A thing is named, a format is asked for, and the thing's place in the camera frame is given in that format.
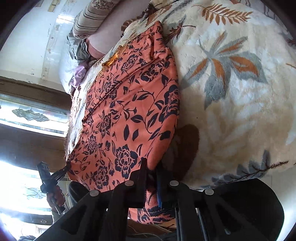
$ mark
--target bedding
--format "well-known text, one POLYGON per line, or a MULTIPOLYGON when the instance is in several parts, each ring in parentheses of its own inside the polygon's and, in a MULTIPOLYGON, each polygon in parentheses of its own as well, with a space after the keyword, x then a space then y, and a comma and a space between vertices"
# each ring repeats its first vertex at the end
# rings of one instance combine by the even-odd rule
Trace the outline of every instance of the bedding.
MULTIPOLYGON (((157 21, 109 60, 87 92, 83 129, 67 160, 69 178, 89 190, 108 191, 143 161, 154 170, 177 125, 178 93, 174 59, 157 21)), ((154 208, 155 218, 173 218, 155 205, 154 193, 147 191, 153 196, 147 208, 154 208)), ((129 216, 137 220, 145 213, 130 209, 129 216)))
POLYGON ((90 57, 86 40, 75 38, 70 31, 59 62, 59 78, 66 93, 71 94, 80 83, 77 68, 87 66, 90 57))
POLYGON ((123 23, 140 15, 148 3, 149 0, 121 0, 96 32, 88 37, 89 43, 97 51, 107 54, 120 40, 123 23))
POLYGON ((295 165, 295 40, 274 19, 226 0, 152 0, 75 92, 66 156, 81 137, 87 91, 102 64, 156 21, 172 50, 181 95, 166 168, 204 189, 295 165))
POLYGON ((91 0, 75 19, 73 35, 84 39, 92 35, 120 0, 91 0))

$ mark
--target round bolt head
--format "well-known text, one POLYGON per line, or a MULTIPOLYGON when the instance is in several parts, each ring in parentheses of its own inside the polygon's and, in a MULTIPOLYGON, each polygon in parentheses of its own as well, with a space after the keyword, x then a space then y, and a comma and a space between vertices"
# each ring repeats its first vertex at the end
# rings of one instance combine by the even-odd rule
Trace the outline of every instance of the round bolt head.
POLYGON ((134 182, 132 180, 128 180, 124 183, 124 185, 126 185, 127 187, 131 187, 133 186, 134 182))
POLYGON ((90 192, 89 192, 89 195, 91 195, 92 197, 96 197, 96 196, 98 196, 99 195, 99 191, 98 190, 91 190, 90 192))
POLYGON ((208 188, 208 189, 206 189, 206 190, 205 190, 205 194, 207 194, 207 195, 211 196, 211 195, 213 195, 213 194, 214 194, 214 190, 213 190, 213 189, 210 189, 210 188, 208 188))
POLYGON ((170 185, 171 185, 172 187, 176 187, 176 186, 179 185, 179 182, 176 181, 176 180, 172 180, 172 181, 170 181, 170 185))

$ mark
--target black metal bar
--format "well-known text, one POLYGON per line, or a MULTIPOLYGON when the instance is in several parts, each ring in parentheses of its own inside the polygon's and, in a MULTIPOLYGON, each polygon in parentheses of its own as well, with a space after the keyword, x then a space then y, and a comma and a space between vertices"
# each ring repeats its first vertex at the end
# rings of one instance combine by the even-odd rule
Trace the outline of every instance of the black metal bar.
POLYGON ((180 224, 179 224, 179 209, 178 208, 175 208, 175 213, 176 213, 177 241, 181 241, 180 224))
POLYGON ((135 189, 135 185, 126 186, 126 183, 121 183, 113 190, 99 241, 125 240, 128 218, 128 207, 125 206, 125 195, 126 192, 131 189, 135 189))
POLYGON ((242 217, 235 209, 233 209, 229 204, 227 204, 219 195, 206 195, 203 192, 205 203, 210 211, 210 216, 215 227, 218 240, 227 241, 268 241, 266 237, 259 232, 250 222, 248 222, 244 217, 242 217), (239 225, 238 230, 230 232, 226 229, 225 225, 221 220, 221 215, 219 214, 217 208, 220 206, 223 208, 227 215, 232 217, 236 224, 239 225))
POLYGON ((112 192, 89 192, 36 240, 98 241, 112 192))
POLYGON ((181 182, 176 186, 170 185, 170 188, 176 192, 178 200, 181 241, 204 241, 191 190, 181 182))

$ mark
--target leaf pattern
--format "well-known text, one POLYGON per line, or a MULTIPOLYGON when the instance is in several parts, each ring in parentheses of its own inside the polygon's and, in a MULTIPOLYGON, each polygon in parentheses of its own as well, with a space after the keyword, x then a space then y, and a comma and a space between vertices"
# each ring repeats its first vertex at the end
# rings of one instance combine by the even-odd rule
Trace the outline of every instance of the leaf pattern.
POLYGON ((172 11, 170 11, 162 20, 162 22, 166 21, 172 14, 177 12, 178 10, 181 10, 182 8, 186 7, 189 3, 191 3, 193 0, 184 0, 182 1, 178 6, 174 7, 172 11))
POLYGON ((294 65, 288 64, 286 63, 286 65, 291 66, 292 68, 296 69, 296 67, 294 65))
POLYGON ((230 24, 233 24, 233 22, 240 23, 241 22, 247 22, 250 17, 248 17, 252 12, 240 12, 236 10, 231 10, 229 8, 223 7, 222 4, 214 4, 208 7, 204 7, 201 5, 194 5, 202 7, 202 16, 205 17, 205 20, 207 21, 209 16, 209 21, 212 23, 213 19, 215 18, 215 22, 217 25, 220 24, 220 20, 224 25, 226 25, 226 19, 229 21, 230 24))
POLYGON ((193 25, 183 25, 185 21, 185 18, 183 18, 181 21, 179 21, 177 24, 174 23, 173 25, 177 25, 176 28, 172 27, 169 31, 170 33, 164 37, 164 41, 166 44, 168 44, 170 41, 174 41, 174 38, 176 38, 176 40, 178 39, 181 31, 182 31, 182 28, 184 27, 193 27, 193 28, 196 28, 196 26, 193 26, 193 25))
POLYGON ((200 43, 207 58, 194 65, 181 82, 181 89, 189 87, 201 78, 211 63, 211 75, 205 84, 205 109, 213 101, 226 97, 231 70, 240 80, 253 79, 260 83, 267 83, 260 59, 249 51, 238 53, 248 38, 241 37, 220 47, 226 37, 225 31, 215 40, 209 51, 206 51, 200 43))
POLYGON ((262 155, 261 163, 254 160, 249 161, 248 168, 239 164, 237 167, 237 174, 224 174, 219 177, 212 177, 213 185, 204 186, 204 188, 214 188, 225 183, 233 183, 252 178, 262 178, 266 175, 268 170, 275 169, 282 165, 288 164, 289 161, 280 161, 274 164, 270 164, 270 153, 265 150, 262 155))
POLYGON ((295 39, 287 39, 287 43, 290 44, 291 46, 296 46, 296 40, 295 39))
POLYGON ((167 12, 171 7, 172 7, 172 5, 168 5, 165 8, 162 8, 161 10, 158 10, 157 12, 151 14, 148 17, 148 19, 147 19, 146 27, 149 24, 151 24, 155 19, 157 19, 160 15, 164 14, 165 12, 167 12))

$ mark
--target hand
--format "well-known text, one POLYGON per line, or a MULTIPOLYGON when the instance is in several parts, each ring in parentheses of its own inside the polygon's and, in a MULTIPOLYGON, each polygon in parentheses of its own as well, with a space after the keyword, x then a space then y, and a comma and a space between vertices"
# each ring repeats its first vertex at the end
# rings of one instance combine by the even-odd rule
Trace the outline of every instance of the hand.
POLYGON ((59 186, 54 187, 54 193, 48 193, 46 195, 47 202, 50 205, 52 211, 56 212, 56 208, 54 206, 54 203, 52 202, 53 197, 57 200, 57 204, 60 207, 64 205, 66 200, 65 200, 64 195, 62 194, 62 190, 60 189, 59 186))

